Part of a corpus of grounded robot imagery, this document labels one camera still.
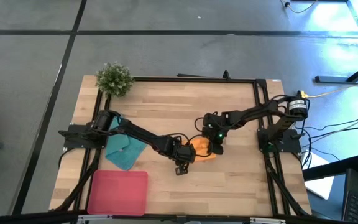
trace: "pink tray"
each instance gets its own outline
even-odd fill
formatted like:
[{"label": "pink tray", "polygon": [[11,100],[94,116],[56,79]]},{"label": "pink tray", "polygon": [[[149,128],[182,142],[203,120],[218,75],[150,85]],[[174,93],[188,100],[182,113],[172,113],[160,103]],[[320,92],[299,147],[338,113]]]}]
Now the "pink tray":
[{"label": "pink tray", "polygon": [[143,171],[97,170],[93,175],[90,215],[144,215],[148,175]]}]

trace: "potted plant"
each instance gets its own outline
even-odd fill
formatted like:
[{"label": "potted plant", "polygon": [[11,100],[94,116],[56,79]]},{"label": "potted plant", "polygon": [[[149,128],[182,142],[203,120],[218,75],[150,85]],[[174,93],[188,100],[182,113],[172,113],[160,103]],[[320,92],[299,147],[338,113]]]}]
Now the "potted plant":
[{"label": "potted plant", "polygon": [[134,78],[129,73],[129,69],[115,62],[114,64],[105,63],[104,68],[97,71],[96,86],[111,96],[125,96],[131,89]]}]

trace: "wooden table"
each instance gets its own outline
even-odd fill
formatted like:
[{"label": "wooden table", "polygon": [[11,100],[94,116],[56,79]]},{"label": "wooden table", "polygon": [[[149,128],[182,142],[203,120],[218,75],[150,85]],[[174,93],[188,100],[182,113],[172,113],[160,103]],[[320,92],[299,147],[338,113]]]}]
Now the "wooden table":
[{"label": "wooden table", "polygon": [[[83,78],[73,115],[75,124],[91,121],[98,92],[95,82],[94,76]],[[267,80],[267,85],[270,97],[283,94],[280,80]],[[111,100],[110,109],[155,134],[193,136],[199,134],[194,120],[206,112],[244,110],[253,106],[255,99],[250,84],[136,82],[127,96]],[[223,145],[223,155],[190,164],[189,173],[182,176],[175,175],[173,161],[147,146],[131,169],[149,174],[146,213],[271,216],[265,165],[257,143],[258,127],[258,122],[252,121],[230,131]],[[50,208],[59,206],[77,184],[84,151],[76,149],[64,156]],[[280,155],[286,186],[303,209],[311,213],[299,161],[290,153]],[[119,170],[104,158],[104,151],[99,169]],[[280,191],[277,186],[275,189],[282,213]],[[80,208],[85,207],[87,191],[86,185]]]}]

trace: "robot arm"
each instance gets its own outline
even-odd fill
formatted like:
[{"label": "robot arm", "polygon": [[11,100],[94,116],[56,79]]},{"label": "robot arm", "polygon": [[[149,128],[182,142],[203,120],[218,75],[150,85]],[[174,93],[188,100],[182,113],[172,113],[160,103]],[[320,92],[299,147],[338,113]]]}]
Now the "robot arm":
[{"label": "robot arm", "polygon": [[[109,130],[110,125],[117,117],[119,125],[112,130]],[[64,137],[70,138],[73,133],[66,131],[59,131]],[[81,138],[86,138],[90,141],[99,141],[105,136],[112,136],[115,134],[125,134],[136,138],[150,146],[160,155],[165,156],[173,161],[178,166],[175,171],[177,175],[188,173],[188,164],[194,162],[196,151],[192,144],[182,144],[179,136],[173,137],[171,135],[158,136],[151,133],[137,125],[134,125],[128,119],[120,117],[116,111],[103,110],[100,111],[95,122],[89,127],[89,130],[82,133],[77,133]]]},{"label": "robot arm", "polygon": [[[212,144],[214,153],[222,154],[221,144],[229,130],[243,127],[247,122],[264,116],[279,116],[280,120],[267,128],[268,140],[272,141],[283,137],[286,131],[295,121],[303,121],[308,117],[305,99],[298,96],[283,96],[277,100],[270,100],[262,105],[257,105],[244,111],[226,111],[221,115],[206,113],[203,118],[202,135],[208,138]],[[287,102],[285,112],[278,109],[280,103]]]}]

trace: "teal cloth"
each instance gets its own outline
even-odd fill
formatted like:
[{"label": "teal cloth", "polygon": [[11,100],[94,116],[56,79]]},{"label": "teal cloth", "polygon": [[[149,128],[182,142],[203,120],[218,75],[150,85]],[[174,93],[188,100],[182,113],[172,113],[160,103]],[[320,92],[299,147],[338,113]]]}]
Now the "teal cloth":
[{"label": "teal cloth", "polygon": [[[118,126],[117,117],[113,119],[110,129],[116,126]],[[106,159],[122,170],[129,170],[145,148],[146,143],[124,134],[116,134],[108,139]]]}]

